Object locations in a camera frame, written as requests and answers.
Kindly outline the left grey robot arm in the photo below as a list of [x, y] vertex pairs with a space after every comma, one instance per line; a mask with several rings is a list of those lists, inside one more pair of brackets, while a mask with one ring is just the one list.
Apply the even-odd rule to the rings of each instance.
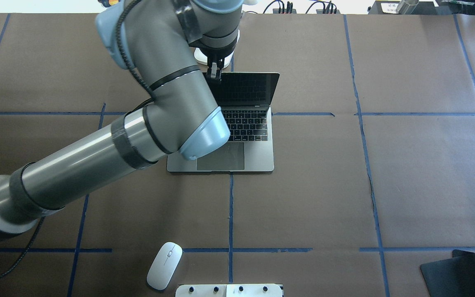
[[120, 0], [98, 14], [111, 58], [150, 102], [11, 175], [0, 175], [0, 241], [29, 231], [136, 170], [179, 152], [196, 160], [230, 131], [209, 82], [220, 83], [235, 49], [242, 0]]

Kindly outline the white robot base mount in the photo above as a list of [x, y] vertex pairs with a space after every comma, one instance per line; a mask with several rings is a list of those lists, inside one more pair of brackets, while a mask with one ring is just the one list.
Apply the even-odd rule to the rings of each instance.
[[283, 297], [283, 285], [275, 283], [180, 285], [176, 297]]

